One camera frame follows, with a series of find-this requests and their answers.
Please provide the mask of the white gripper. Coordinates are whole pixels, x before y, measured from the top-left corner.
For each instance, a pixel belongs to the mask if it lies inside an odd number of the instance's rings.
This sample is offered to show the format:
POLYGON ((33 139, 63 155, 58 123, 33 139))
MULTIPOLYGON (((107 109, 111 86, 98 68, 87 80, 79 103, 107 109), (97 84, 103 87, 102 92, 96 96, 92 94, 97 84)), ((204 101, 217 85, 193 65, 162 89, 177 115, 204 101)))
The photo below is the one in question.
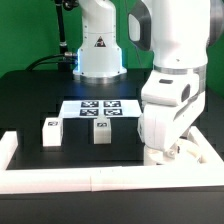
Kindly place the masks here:
POLYGON ((191 126, 205 106, 205 93, 176 107, 147 103, 138 119, 138 133, 151 149, 166 151, 191 126))

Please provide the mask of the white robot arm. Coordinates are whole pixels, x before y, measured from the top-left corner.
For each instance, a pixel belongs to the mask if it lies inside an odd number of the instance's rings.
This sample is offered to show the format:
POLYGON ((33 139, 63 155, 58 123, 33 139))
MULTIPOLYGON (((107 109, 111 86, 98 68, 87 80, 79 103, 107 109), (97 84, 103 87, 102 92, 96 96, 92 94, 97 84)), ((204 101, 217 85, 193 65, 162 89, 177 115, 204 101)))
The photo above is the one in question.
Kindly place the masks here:
MULTIPOLYGON (((110 82, 126 72, 116 43, 116 9, 110 0, 77 0, 83 43, 74 77, 110 82)), ((205 104, 206 49, 224 33, 224 0, 137 0, 128 36, 154 53, 141 90, 139 133, 149 148, 166 151, 201 114, 205 104)))

